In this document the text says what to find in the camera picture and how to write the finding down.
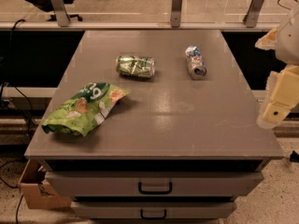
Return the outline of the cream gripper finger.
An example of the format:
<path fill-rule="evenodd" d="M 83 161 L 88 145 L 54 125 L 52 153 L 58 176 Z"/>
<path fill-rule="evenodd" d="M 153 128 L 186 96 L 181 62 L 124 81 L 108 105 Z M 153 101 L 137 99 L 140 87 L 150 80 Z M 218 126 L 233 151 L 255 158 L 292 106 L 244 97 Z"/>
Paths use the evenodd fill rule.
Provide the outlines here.
<path fill-rule="evenodd" d="M 287 64 L 279 73 L 272 71 L 257 124 L 264 129 L 277 127 L 299 104 L 299 66 Z"/>
<path fill-rule="evenodd" d="M 275 27 L 271 29 L 266 35 L 259 38 L 257 42 L 255 43 L 255 47 L 257 49 L 263 49 L 263 50 L 275 50 L 276 49 L 276 43 L 277 43 L 277 33 L 278 28 Z"/>

